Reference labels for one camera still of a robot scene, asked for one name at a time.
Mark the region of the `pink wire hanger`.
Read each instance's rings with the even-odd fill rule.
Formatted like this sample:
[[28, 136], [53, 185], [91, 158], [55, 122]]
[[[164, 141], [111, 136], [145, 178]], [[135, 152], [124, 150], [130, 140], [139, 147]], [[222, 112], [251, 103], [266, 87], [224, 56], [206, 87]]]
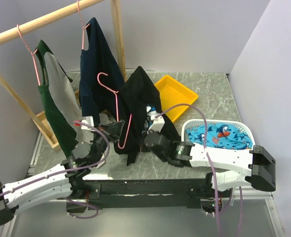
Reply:
[[[112, 92], [115, 96], [115, 101], [116, 101], [116, 118], [117, 118], [117, 121], [119, 121], [119, 100], [118, 100], [118, 91], [115, 91], [111, 88], [109, 88], [108, 86], [104, 85], [101, 80], [100, 80], [100, 76], [103, 75], [103, 76], [108, 76], [107, 73], [104, 73], [104, 72], [100, 72], [98, 73], [97, 75], [97, 81], [98, 83], [104, 87], [105, 89], [107, 89], [108, 91]], [[120, 143], [118, 142], [117, 146], [119, 149], [124, 149], [125, 146], [126, 146], [126, 141], [127, 141], [127, 137], [128, 137], [128, 134], [129, 134], [129, 130], [130, 130], [130, 125], [131, 125], [131, 121], [132, 121], [132, 114], [130, 114], [129, 116], [129, 121], [128, 121], [128, 125], [127, 125], [127, 130], [126, 130], [126, 134], [125, 134], [125, 139], [124, 139], [124, 143], [123, 145], [121, 146]]]

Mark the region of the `black t shirt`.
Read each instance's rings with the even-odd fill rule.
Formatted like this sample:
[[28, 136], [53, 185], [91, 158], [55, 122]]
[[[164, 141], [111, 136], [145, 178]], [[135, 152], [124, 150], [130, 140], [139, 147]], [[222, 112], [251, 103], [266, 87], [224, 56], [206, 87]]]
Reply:
[[124, 148], [115, 145], [115, 151], [127, 154], [126, 164], [130, 165], [136, 161], [140, 151], [148, 151], [143, 145], [149, 127], [147, 107], [152, 107], [158, 113], [163, 111], [160, 93], [141, 66], [135, 69], [126, 82], [118, 76], [110, 87], [119, 93], [119, 119], [125, 121], [119, 142]]

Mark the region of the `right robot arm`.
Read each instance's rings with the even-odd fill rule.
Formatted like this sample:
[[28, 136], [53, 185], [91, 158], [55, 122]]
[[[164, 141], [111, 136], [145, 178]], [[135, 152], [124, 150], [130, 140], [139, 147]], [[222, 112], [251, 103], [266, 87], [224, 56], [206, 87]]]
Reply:
[[276, 160], [263, 146], [255, 145], [251, 150], [211, 148], [171, 141], [159, 132], [146, 135], [144, 143], [163, 162], [175, 167], [210, 167], [203, 185], [209, 197], [243, 186], [263, 192], [276, 190]]

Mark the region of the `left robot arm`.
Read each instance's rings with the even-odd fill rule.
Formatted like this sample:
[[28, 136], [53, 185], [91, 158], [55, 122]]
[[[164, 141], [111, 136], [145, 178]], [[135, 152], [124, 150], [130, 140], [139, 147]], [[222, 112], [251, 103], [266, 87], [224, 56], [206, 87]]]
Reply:
[[0, 182], [0, 226], [44, 202], [81, 198], [87, 189], [83, 178], [91, 168], [99, 168], [105, 163], [110, 143], [119, 141], [125, 122], [91, 125], [83, 119], [74, 124], [91, 132], [93, 140], [76, 144], [68, 158], [45, 172], [13, 183]]

